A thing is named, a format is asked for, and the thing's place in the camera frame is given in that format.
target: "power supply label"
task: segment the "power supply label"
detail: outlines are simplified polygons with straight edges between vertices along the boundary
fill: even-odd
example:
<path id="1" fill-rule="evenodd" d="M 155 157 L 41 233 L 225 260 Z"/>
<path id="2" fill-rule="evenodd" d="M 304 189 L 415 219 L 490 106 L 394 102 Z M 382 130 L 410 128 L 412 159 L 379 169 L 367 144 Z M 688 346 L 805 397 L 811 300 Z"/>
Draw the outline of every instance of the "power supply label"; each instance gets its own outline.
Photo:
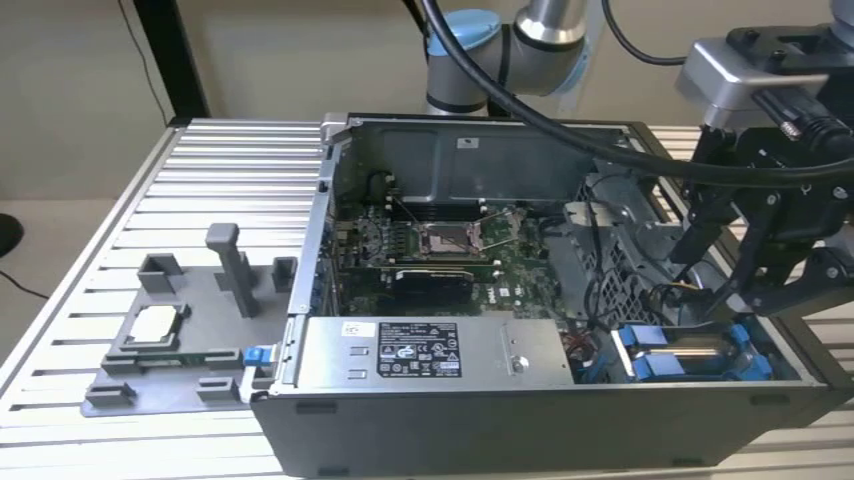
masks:
<path id="1" fill-rule="evenodd" d="M 376 372 L 386 378 L 463 376 L 455 323 L 380 323 Z"/>

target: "open computer chassis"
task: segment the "open computer chassis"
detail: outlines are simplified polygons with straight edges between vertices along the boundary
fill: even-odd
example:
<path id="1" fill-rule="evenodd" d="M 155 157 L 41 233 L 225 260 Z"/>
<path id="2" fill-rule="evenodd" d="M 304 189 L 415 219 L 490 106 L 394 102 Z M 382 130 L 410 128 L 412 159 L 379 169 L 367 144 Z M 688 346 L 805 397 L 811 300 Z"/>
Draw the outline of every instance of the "open computer chassis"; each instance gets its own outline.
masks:
<path id="1" fill-rule="evenodd" d="M 666 155 L 642 124 L 570 126 Z M 350 115 L 324 135 L 251 401 L 289 475 L 712 465 L 850 397 L 801 319 L 704 318 L 728 234 L 674 283 L 674 183 L 512 121 Z"/>

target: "motherboard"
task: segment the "motherboard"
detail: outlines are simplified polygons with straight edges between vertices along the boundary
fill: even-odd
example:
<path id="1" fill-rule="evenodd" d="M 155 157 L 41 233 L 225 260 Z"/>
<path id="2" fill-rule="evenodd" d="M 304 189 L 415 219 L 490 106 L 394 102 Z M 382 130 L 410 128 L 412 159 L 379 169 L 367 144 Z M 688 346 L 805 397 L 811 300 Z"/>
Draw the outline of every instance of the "motherboard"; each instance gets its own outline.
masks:
<path id="1" fill-rule="evenodd" d="M 336 224 L 342 315 L 567 318 L 531 209 L 480 206 L 459 220 L 388 206 Z"/>

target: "beige wall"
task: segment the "beige wall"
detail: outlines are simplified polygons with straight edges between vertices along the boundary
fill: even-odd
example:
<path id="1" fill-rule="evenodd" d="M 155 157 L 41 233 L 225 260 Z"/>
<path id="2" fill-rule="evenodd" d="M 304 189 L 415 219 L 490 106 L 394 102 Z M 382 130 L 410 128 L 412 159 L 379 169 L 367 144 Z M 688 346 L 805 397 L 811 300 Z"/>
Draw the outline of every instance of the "beige wall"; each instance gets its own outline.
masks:
<path id="1" fill-rule="evenodd" d="M 811 25 L 830 21 L 827 0 L 612 0 L 614 16 L 635 46 L 656 56 L 684 55 L 699 37 L 751 25 Z M 610 31 L 602 35 L 584 80 L 576 118 L 692 125 L 699 110 L 674 90 L 678 67 L 636 61 Z"/>
<path id="2" fill-rule="evenodd" d="M 511 21 L 522 0 L 443 0 Z M 181 0 L 213 113 L 320 118 L 329 111 L 419 113 L 420 37 L 398 0 Z M 556 113 L 556 99 L 528 99 Z"/>
<path id="3" fill-rule="evenodd" d="M 161 132 L 116 3 L 0 1 L 0 199 L 117 195 Z"/>

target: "slotted aluminum surface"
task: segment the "slotted aluminum surface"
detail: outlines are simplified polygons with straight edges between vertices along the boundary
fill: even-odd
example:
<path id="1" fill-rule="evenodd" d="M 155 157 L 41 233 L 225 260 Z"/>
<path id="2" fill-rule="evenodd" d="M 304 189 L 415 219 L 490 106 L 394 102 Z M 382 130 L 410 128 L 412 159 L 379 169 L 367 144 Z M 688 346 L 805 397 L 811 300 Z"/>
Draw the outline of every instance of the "slotted aluminum surface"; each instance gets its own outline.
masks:
<path id="1" fill-rule="evenodd" d="M 654 132 L 687 160 L 698 130 Z M 0 478 L 287 478 L 248 411 L 87 419 L 79 404 L 133 299 L 145 253 L 175 252 L 184 265 L 212 265 L 204 230 L 229 221 L 241 226 L 252 263 L 297 253 L 319 137 L 316 123 L 219 120 L 167 133 L 0 371 L 0 382 L 12 379 L 0 399 Z M 853 319 L 850 305 L 809 319 L 850 371 Z M 571 417 L 564 420 L 570 431 Z M 502 478 L 851 479 L 854 404 L 809 428 L 767 433 L 715 468 Z"/>

